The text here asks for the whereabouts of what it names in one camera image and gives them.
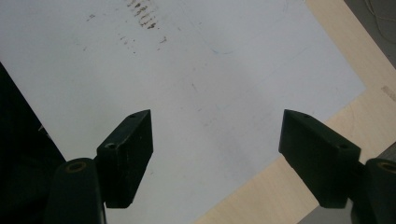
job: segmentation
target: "wooden table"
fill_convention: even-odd
[[[307,0],[319,23],[366,86],[326,124],[362,149],[361,162],[396,141],[396,70],[343,0]],[[279,155],[196,224],[297,223],[318,202]]]

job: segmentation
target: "white paper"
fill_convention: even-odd
[[[284,109],[364,87],[301,0],[4,0],[0,61],[67,160],[151,109],[154,154],[108,223],[191,223],[279,154]]]

